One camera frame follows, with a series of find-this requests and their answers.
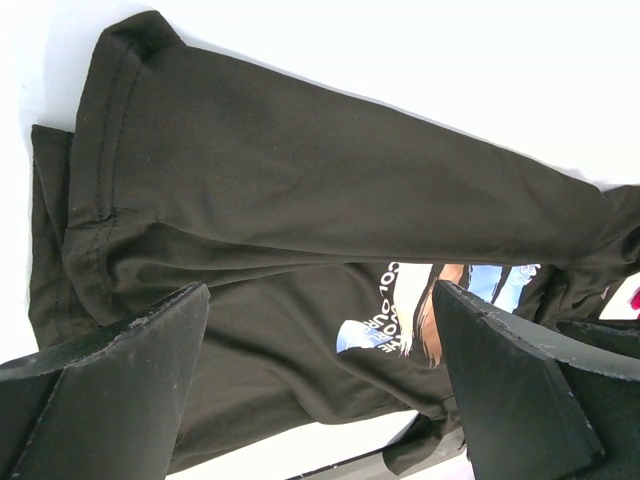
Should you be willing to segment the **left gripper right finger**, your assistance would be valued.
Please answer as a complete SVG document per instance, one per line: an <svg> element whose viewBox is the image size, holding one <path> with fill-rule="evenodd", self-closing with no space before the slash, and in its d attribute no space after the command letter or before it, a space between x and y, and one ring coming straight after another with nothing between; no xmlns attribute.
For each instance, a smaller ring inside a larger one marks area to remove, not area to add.
<svg viewBox="0 0 640 480"><path fill-rule="evenodd" d="M433 304L477 478L638 477L637 323L550 330L450 282Z"/></svg>

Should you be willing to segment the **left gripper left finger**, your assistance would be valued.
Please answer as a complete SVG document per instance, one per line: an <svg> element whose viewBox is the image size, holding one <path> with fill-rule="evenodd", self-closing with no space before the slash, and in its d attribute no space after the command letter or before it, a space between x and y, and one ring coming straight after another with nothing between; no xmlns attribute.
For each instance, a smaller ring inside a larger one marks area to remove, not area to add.
<svg viewBox="0 0 640 480"><path fill-rule="evenodd" d="M165 478L208 311L208 288L192 283L2 364L2 478Z"/></svg>

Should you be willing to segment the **black printed t-shirt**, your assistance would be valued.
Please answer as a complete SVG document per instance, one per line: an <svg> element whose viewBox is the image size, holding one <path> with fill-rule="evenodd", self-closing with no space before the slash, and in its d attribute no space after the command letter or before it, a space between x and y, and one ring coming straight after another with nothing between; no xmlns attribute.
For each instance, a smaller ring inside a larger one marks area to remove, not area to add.
<svg viewBox="0 0 640 480"><path fill-rule="evenodd" d="M436 332L449 280L551 328L639 270L639 190L191 47L155 11L102 32L73 132L35 126L40 347L210 291L169 464L312 422L461 422Z"/></svg>

